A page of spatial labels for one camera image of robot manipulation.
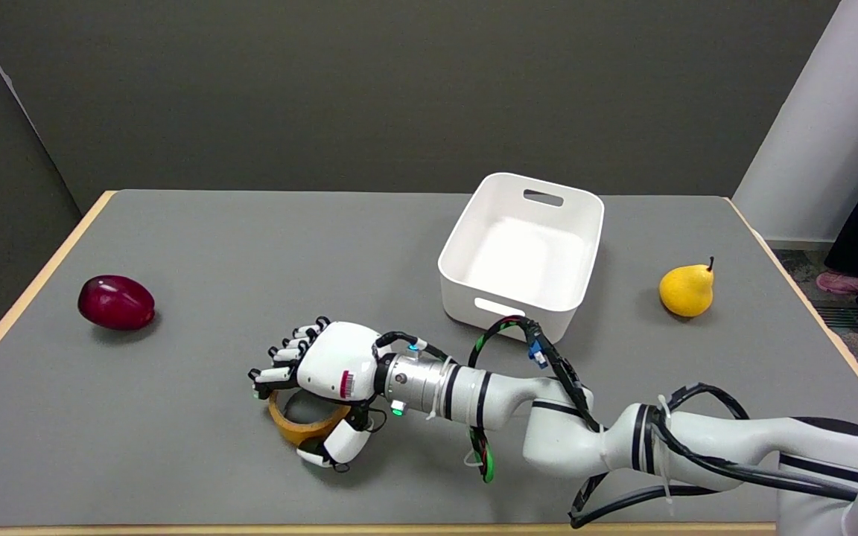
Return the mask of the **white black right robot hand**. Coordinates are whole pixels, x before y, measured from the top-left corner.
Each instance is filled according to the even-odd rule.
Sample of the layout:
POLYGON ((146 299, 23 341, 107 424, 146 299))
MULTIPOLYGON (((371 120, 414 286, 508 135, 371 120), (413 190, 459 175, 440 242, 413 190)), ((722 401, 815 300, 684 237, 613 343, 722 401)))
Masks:
POLYGON ((259 400, 269 400, 276 391, 299 388, 347 409, 325 438, 297 445, 296 454, 307 464, 344 470, 371 437, 378 337, 368 327, 320 316, 269 348, 269 368, 249 370, 253 394, 259 400))

